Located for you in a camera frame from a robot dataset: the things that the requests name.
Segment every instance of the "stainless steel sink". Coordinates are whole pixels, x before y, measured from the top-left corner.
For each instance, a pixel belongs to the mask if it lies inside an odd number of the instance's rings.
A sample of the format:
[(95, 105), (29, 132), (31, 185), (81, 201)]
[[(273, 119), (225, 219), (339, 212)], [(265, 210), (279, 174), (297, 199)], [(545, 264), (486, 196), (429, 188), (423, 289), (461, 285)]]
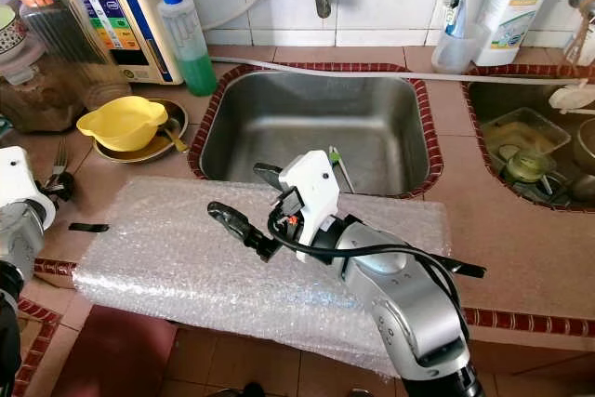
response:
[(227, 88), (200, 167), (209, 179), (259, 182), (254, 163), (285, 166), (330, 145), (358, 193), (410, 192), (429, 174), (416, 92), (407, 82), (281, 72), (246, 74)]
[[(578, 127), (589, 119), (589, 115), (562, 114), (552, 109), (549, 106), (549, 97), (560, 87), (562, 86), (476, 83), (469, 86), (469, 99), (480, 125), (521, 107), (529, 107), (566, 130), (574, 138)], [(552, 175), (556, 183), (568, 185), (581, 175), (581, 171), (574, 161), (572, 146), (572, 143), (566, 144), (551, 154), (557, 165), (556, 172)], [(495, 164), (493, 166), (496, 170), (500, 168)], [(538, 192), (537, 195), (544, 198), (545, 202), (548, 201), (546, 195), (539, 195)], [(561, 195), (555, 205), (581, 204), (573, 203), (568, 196)]]

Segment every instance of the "brown tile countertop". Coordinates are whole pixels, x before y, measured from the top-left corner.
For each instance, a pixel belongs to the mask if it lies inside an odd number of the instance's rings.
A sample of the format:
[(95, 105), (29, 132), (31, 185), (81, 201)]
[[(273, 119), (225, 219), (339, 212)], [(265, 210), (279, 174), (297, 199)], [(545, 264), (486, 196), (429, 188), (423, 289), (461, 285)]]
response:
[[(276, 62), (389, 62), (414, 72), (431, 71), (431, 51), (432, 47), (211, 48), (211, 54), (217, 56)], [(555, 51), (524, 48), (515, 63), (553, 64), (558, 57)], [(216, 72), (221, 76), (232, 67), (216, 64)], [(590, 320), (581, 323), (586, 325), (583, 335), (588, 337), (566, 347), (595, 350), (595, 336), (591, 335), (595, 333), (595, 300), (592, 298), (595, 215), (552, 211), (532, 205), (503, 187), (483, 163), (461, 84), (426, 81), (426, 86), (444, 169), (437, 183), (424, 194), (424, 199), (446, 205), (453, 256), (488, 269), (482, 280), (456, 278), (463, 304), (476, 309)], [(184, 139), (192, 141), (208, 97), (193, 97), (184, 86), (138, 85), (134, 90), (147, 98), (168, 98), (181, 103), (191, 118)], [(32, 160), (35, 176), (44, 179), (51, 170), (59, 139), (59, 136), (13, 132), (3, 143), (24, 147)], [(68, 225), (74, 221), (103, 222), (107, 208), (128, 179), (138, 175), (194, 178), (185, 154), (172, 152), (146, 165), (118, 165), (93, 152), (90, 140), (77, 131), (68, 133), (67, 141), (71, 154), (68, 169), (74, 173), (77, 190), (69, 203), (60, 206), (54, 225), (46, 233), (46, 246), (40, 258), (77, 262), (94, 236), (68, 232)], [(495, 340), (494, 333), (498, 330), (502, 332), (495, 328), (489, 334), (485, 330), (476, 333), (481, 338)], [(505, 334), (501, 339), (511, 339), (508, 336)], [(526, 337), (513, 335), (512, 338), (515, 343), (532, 343)]]

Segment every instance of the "second sink basin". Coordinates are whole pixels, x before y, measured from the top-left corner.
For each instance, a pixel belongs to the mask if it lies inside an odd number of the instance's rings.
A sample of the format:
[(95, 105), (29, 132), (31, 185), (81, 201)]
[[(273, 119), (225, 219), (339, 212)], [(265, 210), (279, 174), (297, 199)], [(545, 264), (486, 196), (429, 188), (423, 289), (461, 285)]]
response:
[[(394, 78), (256, 72), (223, 93), (200, 158), (209, 179), (258, 182), (256, 162), (286, 166), (328, 147), (342, 155), (355, 191), (399, 195), (430, 172), (417, 96)], [(347, 184), (337, 175), (342, 191)]]

